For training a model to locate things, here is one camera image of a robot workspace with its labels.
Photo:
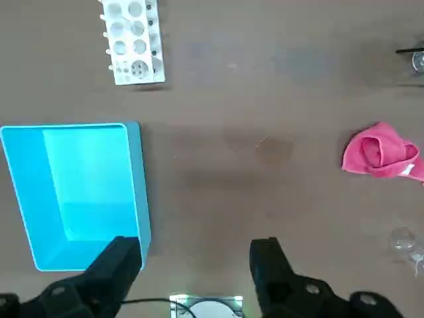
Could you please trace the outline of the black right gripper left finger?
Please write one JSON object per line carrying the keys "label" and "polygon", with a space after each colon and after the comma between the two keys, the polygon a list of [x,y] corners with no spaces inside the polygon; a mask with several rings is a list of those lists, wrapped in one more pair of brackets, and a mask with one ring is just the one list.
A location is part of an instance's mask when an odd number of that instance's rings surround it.
{"label": "black right gripper left finger", "polygon": [[81,274],[56,281],[21,302],[1,294],[2,317],[115,317],[142,266],[136,237],[115,237]]}

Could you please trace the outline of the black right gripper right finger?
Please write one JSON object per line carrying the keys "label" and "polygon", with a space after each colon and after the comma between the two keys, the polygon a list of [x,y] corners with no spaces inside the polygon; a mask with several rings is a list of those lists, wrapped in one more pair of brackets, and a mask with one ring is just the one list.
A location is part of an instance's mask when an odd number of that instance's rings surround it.
{"label": "black right gripper right finger", "polygon": [[386,297],[356,291],[336,295],[323,280],[296,274],[277,238],[254,239],[249,264],[263,317],[402,317]]}

